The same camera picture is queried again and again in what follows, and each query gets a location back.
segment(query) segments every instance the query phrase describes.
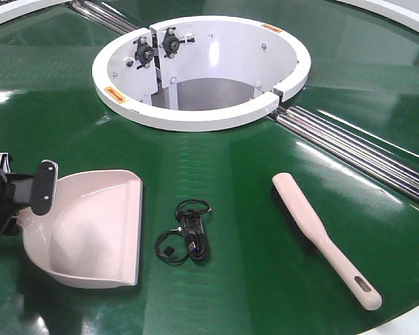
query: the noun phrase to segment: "brush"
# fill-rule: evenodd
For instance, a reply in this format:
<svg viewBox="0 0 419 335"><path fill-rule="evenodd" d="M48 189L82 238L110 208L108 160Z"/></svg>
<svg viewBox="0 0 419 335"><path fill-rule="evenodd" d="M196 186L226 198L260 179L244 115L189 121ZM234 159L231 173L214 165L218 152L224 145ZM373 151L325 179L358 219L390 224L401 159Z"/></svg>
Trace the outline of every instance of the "brush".
<svg viewBox="0 0 419 335"><path fill-rule="evenodd" d="M324 255L365 309L378 309L382 304L380 294L331 241L323 223L291 174L276 174L272 181L304 236Z"/></svg>

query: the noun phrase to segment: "label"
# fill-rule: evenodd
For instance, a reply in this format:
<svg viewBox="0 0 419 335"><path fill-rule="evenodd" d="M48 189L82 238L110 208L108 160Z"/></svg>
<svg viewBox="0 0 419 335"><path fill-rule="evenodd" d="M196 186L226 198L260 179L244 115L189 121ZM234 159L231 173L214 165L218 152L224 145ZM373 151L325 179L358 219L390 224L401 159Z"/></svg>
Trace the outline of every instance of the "label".
<svg viewBox="0 0 419 335"><path fill-rule="evenodd" d="M282 33L284 31L278 27L272 26L271 24L267 24L267 23L264 23L261 27L274 31L275 33Z"/></svg>
<svg viewBox="0 0 419 335"><path fill-rule="evenodd" d="M116 88L109 86L109 87L104 88L104 91L106 91L112 98L114 98L117 103L126 102L126 98Z"/></svg>

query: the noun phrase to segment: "dustpan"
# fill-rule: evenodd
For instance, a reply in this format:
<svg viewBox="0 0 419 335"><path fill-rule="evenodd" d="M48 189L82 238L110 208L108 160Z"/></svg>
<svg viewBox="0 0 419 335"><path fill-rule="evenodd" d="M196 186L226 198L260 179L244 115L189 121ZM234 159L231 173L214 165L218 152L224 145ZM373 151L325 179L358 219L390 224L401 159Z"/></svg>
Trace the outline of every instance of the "dustpan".
<svg viewBox="0 0 419 335"><path fill-rule="evenodd" d="M72 174L57 182L50 212L20 212L29 258L76 288L136 285L142 181L125 170Z"/></svg>

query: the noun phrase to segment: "cable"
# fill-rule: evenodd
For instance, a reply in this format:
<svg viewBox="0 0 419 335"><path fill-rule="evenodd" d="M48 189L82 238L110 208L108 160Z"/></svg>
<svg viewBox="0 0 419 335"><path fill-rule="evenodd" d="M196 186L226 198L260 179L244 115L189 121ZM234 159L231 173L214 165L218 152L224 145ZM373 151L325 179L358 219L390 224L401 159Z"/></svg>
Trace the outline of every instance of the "cable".
<svg viewBox="0 0 419 335"><path fill-rule="evenodd" d="M204 207L202 209L185 208L189 204L200 204ZM154 245L154 252L157 257L174 265L182 264L189 256L193 260L203 260L208 254L209 246L201 216L211 210L210 204L201 199L188 199L180 202L175 209L175 218L180 222L180 227L162 232L157 237ZM163 252L160 249L160 245L170 235L178 235L183 238L187 253L179 260L171 258L175 252L172 246L166 247Z"/></svg>

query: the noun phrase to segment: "metal bolt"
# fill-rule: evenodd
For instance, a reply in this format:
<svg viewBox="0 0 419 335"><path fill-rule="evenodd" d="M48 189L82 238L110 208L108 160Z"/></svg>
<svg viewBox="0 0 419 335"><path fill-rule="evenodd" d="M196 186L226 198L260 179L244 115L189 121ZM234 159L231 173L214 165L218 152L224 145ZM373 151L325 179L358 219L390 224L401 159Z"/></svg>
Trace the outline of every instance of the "metal bolt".
<svg viewBox="0 0 419 335"><path fill-rule="evenodd" d="M169 43L169 46L168 47L169 47L169 50L177 51L179 49L179 47L180 47L180 44L176 40L172 40Z"/></svg>
<svg viewBox="0 0 419 335"><path fill-rule="evenodd" d="M147 61L151 61L154 58L154 52L152 50L146 50L143 53L143 57L147 60Z"/></svg>

